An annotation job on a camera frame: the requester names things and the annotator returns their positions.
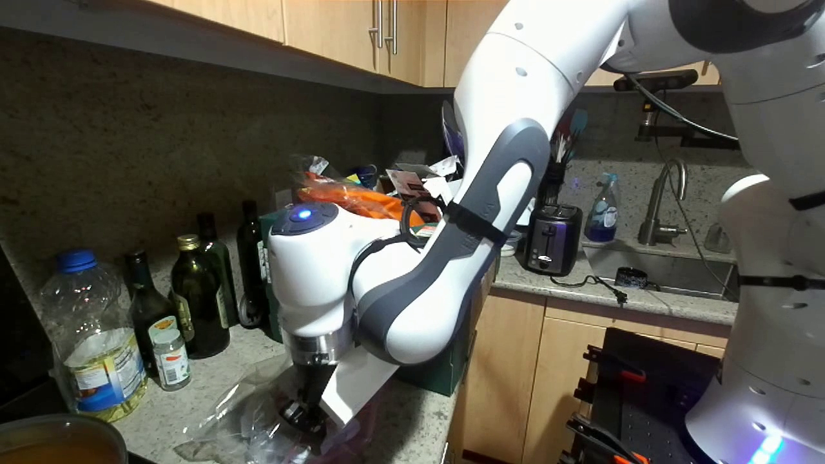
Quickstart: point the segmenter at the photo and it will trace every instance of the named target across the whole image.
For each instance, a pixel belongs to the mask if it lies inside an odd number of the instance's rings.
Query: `sink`
[[[616,284],[616,270],[646,274],[646,289],[737,301],[737,268],[728,261],[659,256],[627,241],[583,244],[595,275]]]

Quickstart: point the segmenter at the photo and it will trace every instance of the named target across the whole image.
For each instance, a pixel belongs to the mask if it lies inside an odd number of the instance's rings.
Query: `kitchen counter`
[[[257,363],[286,360],[282,343],[260,330],[231,326],[231,343],[213,359],[194,360],[194,378],[180,392],[162,392],[150,384],[145,401],[130,418],[119,421],[132,453],[159,464],[182,464],[172,449],[185,428],[195,426],[224,397],[224,392]],[[445,451],[453,397],[426,392],[402,381],[390,381],[377,397],[377,423],[365,464],[435,464]]]
[[[567,275],[557,275],[555,280],[542,274],[527,270],[516,256],[499,256],[498,274],[493,289],[534,294],[579,305],[610,306],[616,311],[643,311],[657,316],[677,316],[692,321],[711,321],[711,324],[732,324],[737,314],[737,305],[728,298],[703,298],[649,289],[630,289],[619,287],[627,294],[627,305],[619,306],[616,297],[601,284],[576,287],[594,275],[590,262],[579,256]]]

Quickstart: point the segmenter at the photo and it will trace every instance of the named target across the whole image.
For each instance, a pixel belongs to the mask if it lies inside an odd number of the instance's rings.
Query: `faucet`
[[[672,168],[677,169],[675,201],[683,201],[689,194],[685,164],[681,159],[667,159],[649,187],[646,213],[636,234],[643,244],[672,241],[672,236],[683,234],[683,230],[677,230],[675,225],[659,222],[659,207],[662,207],[664,185],[672,174]]]

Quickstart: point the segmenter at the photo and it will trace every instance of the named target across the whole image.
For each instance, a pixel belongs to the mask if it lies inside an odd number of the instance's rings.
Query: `cabinet handle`
[[[396,55],[396,0],[390,0],[390,33],[385,36],[390,55]]]
[[[373,49],[385,45],[385,0],[371,0],[371,27],[369,39]]]

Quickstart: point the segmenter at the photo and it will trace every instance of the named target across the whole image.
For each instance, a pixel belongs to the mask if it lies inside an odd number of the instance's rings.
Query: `dark bottle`
[[[145,359],[150,377],[157,377],[150,324],[167,314],[175,314],[175,306],[155,289],[150,258],[145,250],[132,250],[123,256],[123,279],[132,297],[132,321],[140,356]]]
[[[237,227],[237,261],[243,274],[243,298],[237,306],[240,324],[260,326],[269,314],[269,256],[264,244],[256,201],[243,201],[243,225]]]
[[[237,324],[237,297],[230,266],[230,250],[216,239],[213,213],[198,213],[198,234],[204,241],[204,252],[220,279],[220,297],[222,297],[222,326]]]
[[[220,280],[202,250],[198,234],[179,236],[179,261],[172,266],[172,305],[191,359],[208,359],[230,345],[230,330],[222,326]]]

